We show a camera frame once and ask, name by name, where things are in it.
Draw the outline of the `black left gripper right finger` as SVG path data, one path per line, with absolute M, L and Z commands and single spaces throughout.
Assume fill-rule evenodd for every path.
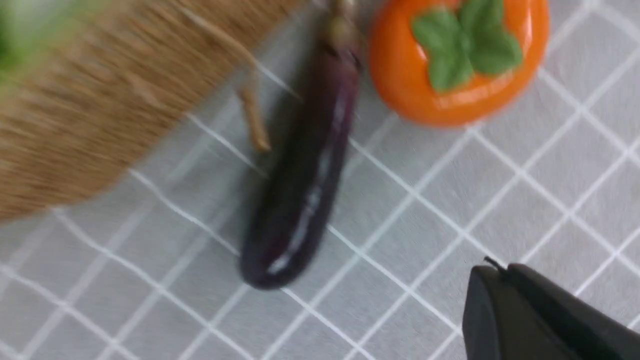
M 519 263 L 507 278 L 547 326 L 583 360 L 638 360 L 639 334 Z

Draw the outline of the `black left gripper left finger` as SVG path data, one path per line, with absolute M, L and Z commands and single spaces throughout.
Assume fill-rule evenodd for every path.
M 469 360 L 564 360 L 566 349 L 491 257 L 468 279 L 462 337 Z

